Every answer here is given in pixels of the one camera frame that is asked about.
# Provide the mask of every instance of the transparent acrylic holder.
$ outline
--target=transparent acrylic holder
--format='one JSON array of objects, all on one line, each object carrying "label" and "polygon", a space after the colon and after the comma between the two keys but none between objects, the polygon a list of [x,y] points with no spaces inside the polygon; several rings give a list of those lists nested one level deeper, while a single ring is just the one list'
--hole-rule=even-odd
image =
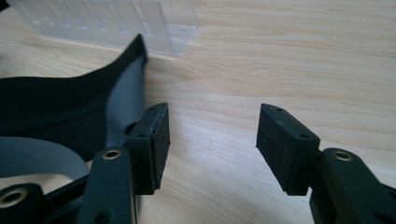
[{"label": "transparent acrylic holder", "polygon": [[197,30],[193,0],[7,0],[41,35],[178,55]]}]

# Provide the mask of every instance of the wooden table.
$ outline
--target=wooden table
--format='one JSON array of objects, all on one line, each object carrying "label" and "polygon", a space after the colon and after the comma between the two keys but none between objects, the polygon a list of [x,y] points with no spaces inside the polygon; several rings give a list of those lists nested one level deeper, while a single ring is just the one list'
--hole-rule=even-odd
[{"label": "wooden table", "polygon": [[[283,193],[255,148],[261,103],[396,187],[396,1],[195,2],[196,37],[147,67],[147,104],[170,104],[172,145],[141,223],[312,223],[309,197]],[[120,52],[39,37],[13,9],[0,13],[0,77],[78,76]],[[26,180],[45,191],[69,181],[34,175],[0,187]]]}]

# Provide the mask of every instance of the gray curved band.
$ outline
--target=gray curved band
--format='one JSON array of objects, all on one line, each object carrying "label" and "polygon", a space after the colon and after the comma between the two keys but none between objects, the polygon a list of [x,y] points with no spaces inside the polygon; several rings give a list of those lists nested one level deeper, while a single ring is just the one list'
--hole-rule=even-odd
[{"label": "gray curved band", "polygon": [[38,139],[0,136],[0,178],[59,174],[78,179],[88,172],[84,160],[67,147]]}]

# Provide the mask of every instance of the light wood surface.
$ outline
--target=light wood surface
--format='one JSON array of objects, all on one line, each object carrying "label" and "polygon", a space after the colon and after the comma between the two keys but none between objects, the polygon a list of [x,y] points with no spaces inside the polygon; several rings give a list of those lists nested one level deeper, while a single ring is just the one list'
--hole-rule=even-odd
[{"label": "light wood surface", "polygon": [[[147,104],[170,104],[172,145],[141,223],[313,223],[309,197],[283,193],[255,148],[261,103],[396,187],[396,1],[195,3],[196,37],[147,67]],[[0,13],[0,77],[78,76],[120,52],[39,37],[13,9]],[[46,191],[68,182],[26,178]]]}]

